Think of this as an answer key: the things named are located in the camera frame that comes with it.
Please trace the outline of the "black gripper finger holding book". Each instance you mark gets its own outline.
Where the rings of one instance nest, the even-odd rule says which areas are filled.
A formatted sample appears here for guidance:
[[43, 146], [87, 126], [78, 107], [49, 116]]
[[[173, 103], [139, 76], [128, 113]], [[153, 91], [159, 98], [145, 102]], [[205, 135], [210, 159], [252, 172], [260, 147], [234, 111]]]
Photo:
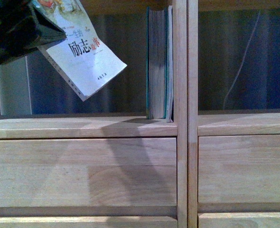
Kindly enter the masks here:
[[66, 38], [65, 32], [47, 17], [55, 6], [53, 0], [0, 0], [0, 64]]

